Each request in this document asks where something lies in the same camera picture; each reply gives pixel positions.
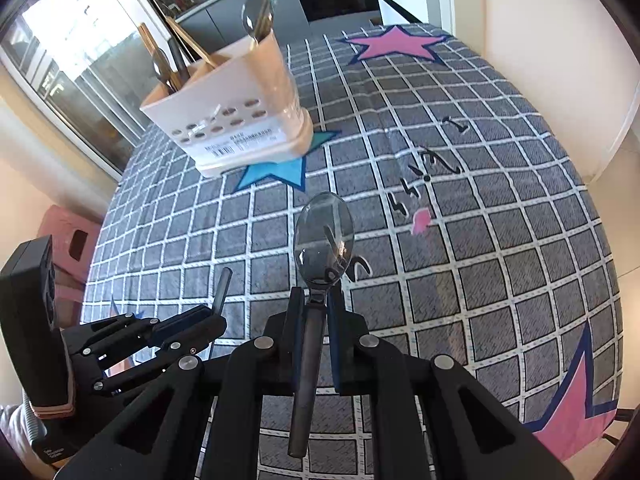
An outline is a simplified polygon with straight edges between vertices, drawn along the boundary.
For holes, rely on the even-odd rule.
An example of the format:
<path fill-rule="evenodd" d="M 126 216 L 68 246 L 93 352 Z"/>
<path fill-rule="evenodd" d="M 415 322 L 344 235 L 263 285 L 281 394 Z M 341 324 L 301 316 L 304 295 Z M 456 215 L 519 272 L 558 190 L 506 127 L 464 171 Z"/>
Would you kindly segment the grey checkered tablecloth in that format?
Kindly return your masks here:
<path fill-rule="evenodd" d="M 202 177 L 151 129 L 116 188 L 81 318 L 169 318 L 232 280 L 222 356 L 259 336 L 300 282 L 294 229 L 333 192 L 363 266 L 343 285 L 369 330 L 422 359 L 462 364 L 562 460 L 612 424 L 622 307 L 604 226 L 570 156 L 517 88 L 430 24 L 285 47 L 322 137 L 305 185 L 269 170 Z M 426 40 L 410 58 L 394 39 Z"/>

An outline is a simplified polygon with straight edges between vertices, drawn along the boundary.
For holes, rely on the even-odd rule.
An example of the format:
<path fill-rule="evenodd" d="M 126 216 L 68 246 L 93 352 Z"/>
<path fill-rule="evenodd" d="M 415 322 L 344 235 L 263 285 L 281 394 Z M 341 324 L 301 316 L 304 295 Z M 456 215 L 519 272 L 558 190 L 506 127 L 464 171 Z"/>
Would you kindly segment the glass sliding door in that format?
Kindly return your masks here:
<path fill-rule="evenodd" d="M 140 105 L 155 77 L 138 21 L 134 0 L 18 0 L 1 31 L 35 103 L 114 178 L 150 124 Z"/>

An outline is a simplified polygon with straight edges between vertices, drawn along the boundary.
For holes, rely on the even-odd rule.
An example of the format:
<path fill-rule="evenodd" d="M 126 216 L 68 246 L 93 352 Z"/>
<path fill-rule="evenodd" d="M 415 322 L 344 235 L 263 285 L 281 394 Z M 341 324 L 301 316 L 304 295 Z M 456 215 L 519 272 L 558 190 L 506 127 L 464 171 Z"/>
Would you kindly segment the dark chopstick in holder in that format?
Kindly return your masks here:
<path fill-rule="evenodd" d="M 184 62 L 178 41 L 174 37 L 170 37 L 167 40 L 169 52 L 176 68 L 173 70 L 166 53 L 157 45 L 144 23 L 138 26 L 138 32 L 145 49 L 148 50 L 152 58 L 156 78 L 167 87 L 169 93 L 179 91 L 188 82 L 190 74 L 186 68 L 186 62 Z"/>

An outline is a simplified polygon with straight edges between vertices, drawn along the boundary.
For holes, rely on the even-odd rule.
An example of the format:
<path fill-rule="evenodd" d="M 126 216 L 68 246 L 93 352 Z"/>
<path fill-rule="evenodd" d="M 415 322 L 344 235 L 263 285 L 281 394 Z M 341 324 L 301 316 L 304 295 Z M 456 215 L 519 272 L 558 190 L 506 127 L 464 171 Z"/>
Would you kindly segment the dark handled spoon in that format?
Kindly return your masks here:
<path fill-rule="evenodd" d="M 302 313 L 302 339 L 297 345 L 294 404 L 288 455 L 306 455 L 319 377 L 324 324 L 331 288 L 346 273 L 355 231 L 344 200 L 320 193 L 303 208 L 296 223 L 294 257 L 308 288 Z"/>

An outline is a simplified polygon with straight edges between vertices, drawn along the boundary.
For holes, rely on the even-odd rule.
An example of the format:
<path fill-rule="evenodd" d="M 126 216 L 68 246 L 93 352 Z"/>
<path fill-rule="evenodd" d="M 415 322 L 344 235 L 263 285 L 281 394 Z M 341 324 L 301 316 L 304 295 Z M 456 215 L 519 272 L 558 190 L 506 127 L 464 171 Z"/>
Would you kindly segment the steel spoon in holder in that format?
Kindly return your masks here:
<path fill-rule="evenodd" d="M 272 32 L 273 12 L 270 0 L 246 0 L 242 6 L 245 31 L 259 44 Z"/>

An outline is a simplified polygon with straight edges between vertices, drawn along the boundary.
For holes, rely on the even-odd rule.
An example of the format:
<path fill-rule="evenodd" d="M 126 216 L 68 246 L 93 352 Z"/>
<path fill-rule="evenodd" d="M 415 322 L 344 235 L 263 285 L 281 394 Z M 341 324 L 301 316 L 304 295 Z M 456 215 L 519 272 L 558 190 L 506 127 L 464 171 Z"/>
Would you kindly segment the beige plastic utensil holder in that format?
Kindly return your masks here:
<path fill-rule="evenodd" d="M 182 89 L 160 84 L 140 110 L 191 159 L 203 177 L 258 162 L 306 154 L 314 127 L 276 36 L 245 36 L 214 52 L 213 68 L 198 61 Z"/>

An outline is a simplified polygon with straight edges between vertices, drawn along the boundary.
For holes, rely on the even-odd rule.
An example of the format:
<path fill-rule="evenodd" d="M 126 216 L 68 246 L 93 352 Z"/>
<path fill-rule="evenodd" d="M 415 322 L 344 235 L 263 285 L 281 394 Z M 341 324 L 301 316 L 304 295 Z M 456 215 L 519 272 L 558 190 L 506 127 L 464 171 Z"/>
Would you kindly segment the pink plastic stool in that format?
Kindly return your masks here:
<path fill-rule="evenodd" d="M 80 322 L 82 300 L 100 229 L 99 223 L 58 205 L 52 205 L 42 218 L 38 235 L 52 236 L 54 314 L 56 324 L 62 328 Z"/>

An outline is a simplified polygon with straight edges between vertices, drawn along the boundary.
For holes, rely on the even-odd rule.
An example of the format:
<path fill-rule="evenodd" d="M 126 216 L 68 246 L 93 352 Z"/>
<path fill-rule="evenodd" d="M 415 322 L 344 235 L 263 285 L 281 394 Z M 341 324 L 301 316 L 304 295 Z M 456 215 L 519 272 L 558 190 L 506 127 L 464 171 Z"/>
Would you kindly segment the grey handled steel spoon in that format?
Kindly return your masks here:
<path fill-rule="evenodd" d="M 214 315 L 222 315 L 222 309 L 224 308 L 224 302 L 226 301 L 232 275 L 233 271 L 228 266 L 225 266 L 220 272 L 215 287 L 214 301 L 212 303 L 212 311 Z"/>

